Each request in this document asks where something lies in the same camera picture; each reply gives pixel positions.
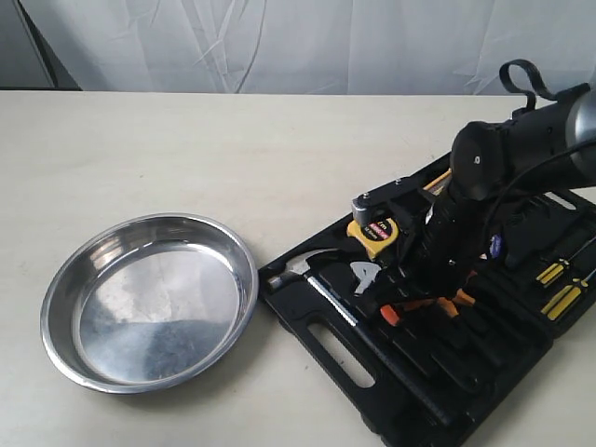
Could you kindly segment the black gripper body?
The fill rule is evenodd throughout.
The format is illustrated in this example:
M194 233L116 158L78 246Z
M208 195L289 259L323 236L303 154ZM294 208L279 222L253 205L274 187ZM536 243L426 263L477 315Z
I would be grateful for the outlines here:
M450 180L425 212L397 215L398 290L402 298L455 295L478 259L480 202Z

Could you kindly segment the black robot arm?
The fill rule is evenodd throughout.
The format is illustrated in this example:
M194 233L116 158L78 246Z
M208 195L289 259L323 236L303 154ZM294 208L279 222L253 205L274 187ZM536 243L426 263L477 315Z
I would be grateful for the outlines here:
M504 63L502 86L526 104L503 122L471 121L454 137L449 176L437 195L406 179L376 212L400 229L393 284L371 306L388 324L400 310L449 298L477 264L503 262L494 240L521 202L595 184L595 91L550 91L525 59Z

